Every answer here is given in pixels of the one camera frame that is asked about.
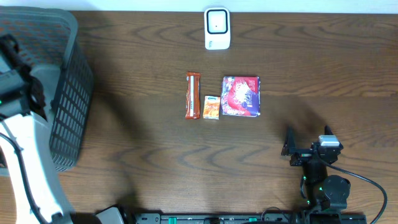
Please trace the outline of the purple red snack packet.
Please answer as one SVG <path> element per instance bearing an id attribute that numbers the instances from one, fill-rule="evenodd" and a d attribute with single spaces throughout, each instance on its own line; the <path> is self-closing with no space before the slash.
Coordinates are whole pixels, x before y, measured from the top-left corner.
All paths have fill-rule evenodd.
<path id="1" fill-rule="evenodd" d="M 223 77 L 221 111 L 223 115 L 258 117 L 260 111 L 259 77 Z"/>

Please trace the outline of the orange tissue pack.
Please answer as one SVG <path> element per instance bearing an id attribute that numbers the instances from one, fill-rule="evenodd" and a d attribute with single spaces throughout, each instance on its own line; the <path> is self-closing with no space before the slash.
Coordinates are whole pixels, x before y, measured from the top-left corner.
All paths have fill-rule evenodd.
<path id="1" fill-rule="evenodd" d="M 204 119 L 219 119 L 220 117 L 220 97 L 219 96 L 205 96 L 203 107 Z"/>

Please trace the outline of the orange red snack bar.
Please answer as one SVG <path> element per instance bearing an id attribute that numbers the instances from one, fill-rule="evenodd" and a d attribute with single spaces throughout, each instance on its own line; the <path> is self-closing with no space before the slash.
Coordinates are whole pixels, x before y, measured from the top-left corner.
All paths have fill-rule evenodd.
<path id="1" fill-rule="evenodd" d="M 187 72 L 185 119 L 200 118 L 200 73 Z"/>

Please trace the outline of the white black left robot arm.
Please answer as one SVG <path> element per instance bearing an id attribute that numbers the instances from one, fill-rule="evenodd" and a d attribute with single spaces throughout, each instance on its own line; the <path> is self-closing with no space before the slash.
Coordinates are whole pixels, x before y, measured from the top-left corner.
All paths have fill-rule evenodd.
<path id="1" fill-rule="evenodd" d="M 71 223 L 73 207 L 50 155 L 45 92 L 17 40 L 1 36 L 1 150 L 16 201 L 17 223 Z"/>

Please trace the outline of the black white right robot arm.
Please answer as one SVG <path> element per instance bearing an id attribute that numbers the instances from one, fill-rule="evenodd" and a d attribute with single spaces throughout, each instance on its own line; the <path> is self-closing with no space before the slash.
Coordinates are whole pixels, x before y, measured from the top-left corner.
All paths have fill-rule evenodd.
<path id="1" fill-rule="evenodd" d="M 281 154 L 290 156 L 291 166 L 303 169 L 301 194 L 310 208 L 340 212 L 347 208 L 351 184 L 341 176 L 328 175 L 327 167 L 338 160 L 343 145 L 328 126 L 324 131 L 310 147 L 299 148 L 289 128 Z"/>

